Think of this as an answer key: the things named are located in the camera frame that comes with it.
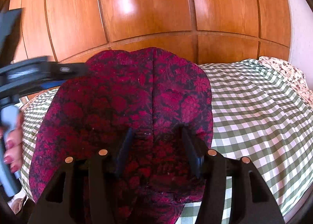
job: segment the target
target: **human hand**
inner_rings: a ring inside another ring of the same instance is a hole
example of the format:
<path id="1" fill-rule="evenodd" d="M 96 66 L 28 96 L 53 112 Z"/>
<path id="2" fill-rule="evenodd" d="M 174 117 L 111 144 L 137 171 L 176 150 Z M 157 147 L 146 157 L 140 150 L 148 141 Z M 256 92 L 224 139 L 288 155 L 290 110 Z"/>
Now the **human hand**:
<path id="1" fill-rule="evenodd" d="M 20 170 L 23 165 L 23 157 L 22 157 L 22 139 L 23 139 L 23 131 L 22 124 L 24 122 L 23 113 L 20 112 L 17 121 L 15 130 L 11 131 L 5 143 L 6 152 L 4 153 L 4 163 L 9 165 L 11 173 L 15 173 Z M 0 136 L 2 137 L 4 134 L 4 129 L 0 128 Z"/>

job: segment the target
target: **checkered fabric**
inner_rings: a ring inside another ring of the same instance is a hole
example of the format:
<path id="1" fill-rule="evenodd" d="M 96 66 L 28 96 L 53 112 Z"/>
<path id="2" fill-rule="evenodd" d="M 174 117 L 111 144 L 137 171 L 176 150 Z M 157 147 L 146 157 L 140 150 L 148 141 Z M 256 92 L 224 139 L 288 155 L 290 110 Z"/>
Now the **checkered fabric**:
<path id="1" fill-rule="evenodd" d="M 283 214 L 313 181 L 313 110 L 278 72 L 249 59 L 200 66 L 211 82 L 212 148 L 228 158 L 249 156 Z M 40 95 L 24 111 L 22 184 L 32 198 L 28 173 L 36 134 L 57 89 Z M 228 223 L 231 178 L 227 178 L 223 223 Z M 199 203 L 186 204 L 177 224 L 193 224 Z"/>

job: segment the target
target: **red floral garment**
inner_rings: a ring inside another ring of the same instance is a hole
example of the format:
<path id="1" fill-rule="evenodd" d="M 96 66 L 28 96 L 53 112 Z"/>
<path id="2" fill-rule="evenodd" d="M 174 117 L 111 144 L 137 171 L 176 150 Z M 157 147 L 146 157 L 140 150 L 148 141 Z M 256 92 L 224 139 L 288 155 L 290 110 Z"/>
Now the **red floral garment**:
<path id="1" fill-rule="evenodd" d="M 37 134 L 29 173 L 34 200 L 66 157 L 89 158 L 132 127 L 136 135 L 115 184 L 116 218 L 120 223 L 175 223 L 184 203 L 200 201 L 204 190 L 204 181 L 190 172 L 179 127 L 188 126 L 211 146 L 212 94 L 206 74 L 158 48 L 103 51 L 87 66 L 90 76 L 60 87 Z"/>

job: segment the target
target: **copper screw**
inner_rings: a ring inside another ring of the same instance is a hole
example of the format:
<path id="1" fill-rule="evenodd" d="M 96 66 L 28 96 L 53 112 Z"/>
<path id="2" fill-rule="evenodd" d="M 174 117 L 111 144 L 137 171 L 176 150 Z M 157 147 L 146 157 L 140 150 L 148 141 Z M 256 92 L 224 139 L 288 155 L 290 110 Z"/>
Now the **copper screw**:
<path id="1" fill-rule="evenodd" d="M 217 152 L 213 149 L 208 150 L 208 155 L 210 156 L 215 156 L 217 154 Z"/>
<path id="2" fill-rule="evenodd" d="M 71 163 L 73 161 L 73 157 L 67 157 L 66 159 L 65 159 L 65 162 L 66 163 Z"/>
<path id="3" fill-rule="evenodd" d="M 242 157 L 242 162 L 245 163 L 245 164 L 248 164 L 250 163 L 250 159 L 248 157 Z"/>
<path id="4" fill-rule="evenodd" d="M 104 155 L 107 155 L 107 154 L 108 154 L 108 150 L 106 150 L 106 149 L 102 149 L 102 150 L 99 151 L 99 155 L 101 155 L 101 156 L 104 156 Z"/>

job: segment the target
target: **fingernail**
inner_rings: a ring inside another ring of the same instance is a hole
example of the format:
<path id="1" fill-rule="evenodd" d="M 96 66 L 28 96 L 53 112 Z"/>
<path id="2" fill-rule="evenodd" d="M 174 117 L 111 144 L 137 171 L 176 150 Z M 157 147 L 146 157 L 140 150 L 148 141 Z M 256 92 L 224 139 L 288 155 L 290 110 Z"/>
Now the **fingernail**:
<path id="1" fill-rule="evenodd" d="M 16 171 L 18 171 L 18 167 L 17 166 L 11 167 L 11 173 L 15 173 Z"/>
<path id="2" fill-rule="evenodd" d="M 5 147 L 7 148 L 7 150 L 9 150 L 14 147 L 14 143 L 12 141 L 7 141 L 5 143 Z"/>
<path id="3" fill-rule="evenodd" d="M 12 161 L 13 161 L 13 159 L 10 156 L 5 157 L 3 160 L 4 164 L 7 164 L 7 165 L 11 164 Z"/>

